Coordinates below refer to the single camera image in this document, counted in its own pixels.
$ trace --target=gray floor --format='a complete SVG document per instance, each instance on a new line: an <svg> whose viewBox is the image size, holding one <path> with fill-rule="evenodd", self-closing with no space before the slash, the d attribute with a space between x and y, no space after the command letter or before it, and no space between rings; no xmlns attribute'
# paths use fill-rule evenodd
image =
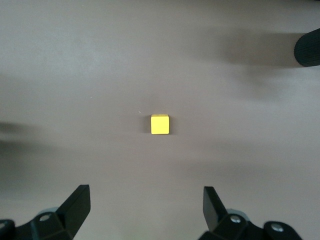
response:
<svg viewBox="0 0 320 240"><path fill-rule="evenodd" d="M203 186L319 239L313 0L0 1L0 219L90 184L77 240L196 240ZM170 135L151 135L169 114Z"/></svg>

